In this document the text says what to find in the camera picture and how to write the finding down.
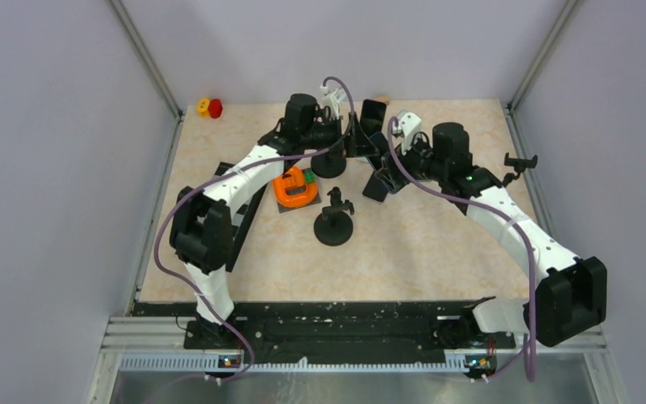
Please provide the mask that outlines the blue smartphone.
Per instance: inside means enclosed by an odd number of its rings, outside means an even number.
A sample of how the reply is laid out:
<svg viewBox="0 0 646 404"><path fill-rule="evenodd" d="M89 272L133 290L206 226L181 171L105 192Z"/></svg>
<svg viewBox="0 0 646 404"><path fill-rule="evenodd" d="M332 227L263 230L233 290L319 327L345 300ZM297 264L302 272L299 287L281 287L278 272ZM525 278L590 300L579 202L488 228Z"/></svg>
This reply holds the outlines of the blue smartphone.
<svg viewBox="0 0 646 404"><path fill-rule="evenodd" d="M373 151L371 151L368 156L382 152L389 152L389 143L386 139L386 136L382 132L378 131L373 133L372 135L368 136L368 140L373 147Z"/></svg>

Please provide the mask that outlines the purple smartphone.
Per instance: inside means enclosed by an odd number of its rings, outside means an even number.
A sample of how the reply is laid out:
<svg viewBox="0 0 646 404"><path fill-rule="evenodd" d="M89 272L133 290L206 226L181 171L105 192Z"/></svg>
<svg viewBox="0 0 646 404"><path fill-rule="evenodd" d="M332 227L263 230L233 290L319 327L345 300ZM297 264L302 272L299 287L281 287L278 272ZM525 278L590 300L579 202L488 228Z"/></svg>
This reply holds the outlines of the purple smartphone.
<svg viewBox="0 0 646 404"><path fill-rule="evenodd" d="M370 137L382 131L388 105L375 99L364 99L359 122L366 136Z"/></svg>

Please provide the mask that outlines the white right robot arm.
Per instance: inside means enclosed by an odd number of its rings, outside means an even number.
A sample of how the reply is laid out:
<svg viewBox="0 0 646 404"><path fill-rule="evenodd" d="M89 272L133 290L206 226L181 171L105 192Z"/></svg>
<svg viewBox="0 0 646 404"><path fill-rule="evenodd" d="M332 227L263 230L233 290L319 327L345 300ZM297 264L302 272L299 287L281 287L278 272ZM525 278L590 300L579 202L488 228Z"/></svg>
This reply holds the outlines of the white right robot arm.
<svg viewBox="0 0 646 404"><path fill-rule="evenodd" d="M515 170L498 179L473 162L469 133L456 122L437 124L427 136L407 115L389 120L376 176L393 194L412 183L439 186L436 195L483 227L528 277L529 297L491 298L476 304L459 324L462 340L481 347L496 332L524 333L556 346L606 320L607 269L556 242L520 209L507 191L537 159L506 157Z"/></svg>

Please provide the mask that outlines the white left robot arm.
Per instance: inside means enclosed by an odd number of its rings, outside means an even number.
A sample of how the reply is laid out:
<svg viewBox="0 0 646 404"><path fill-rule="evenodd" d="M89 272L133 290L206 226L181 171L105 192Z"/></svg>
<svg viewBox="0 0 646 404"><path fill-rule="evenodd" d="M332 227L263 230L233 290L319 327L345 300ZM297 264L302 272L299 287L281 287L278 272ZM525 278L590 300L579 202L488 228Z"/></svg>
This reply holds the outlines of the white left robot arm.
<svg viewBox="0 0 646 404"><path fill-rule="evenodd" d="M283 117L237 164L195 189L180 192L168 216L169 244L194 286L204 337L216 348L231 345L236 337L236 325L228 320L234 303L226 279L226 264L235 247L233 215L302 159L328 153L376 155L370 138L382 125L386 109L386 103L366 99L361 111L352 111L344 122L331 97L318 101L295 93L285 104Z"/></svg>

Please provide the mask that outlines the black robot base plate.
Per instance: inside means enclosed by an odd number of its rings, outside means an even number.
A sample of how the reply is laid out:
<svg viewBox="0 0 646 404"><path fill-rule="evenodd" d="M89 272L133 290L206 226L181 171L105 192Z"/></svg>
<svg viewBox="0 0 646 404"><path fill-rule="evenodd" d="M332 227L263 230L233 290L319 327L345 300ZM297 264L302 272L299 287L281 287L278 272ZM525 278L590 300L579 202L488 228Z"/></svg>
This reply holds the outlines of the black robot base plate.
<svg viewBox="0 0 646 404"><path fill-rule="evenodd" d="M441 364L454 349L515 348L504 332L483 334L471 300L237 302L227 321L204 321L193 302L137 303L135 317L172 316L187 350L238 350L256 364Z"/></svg>

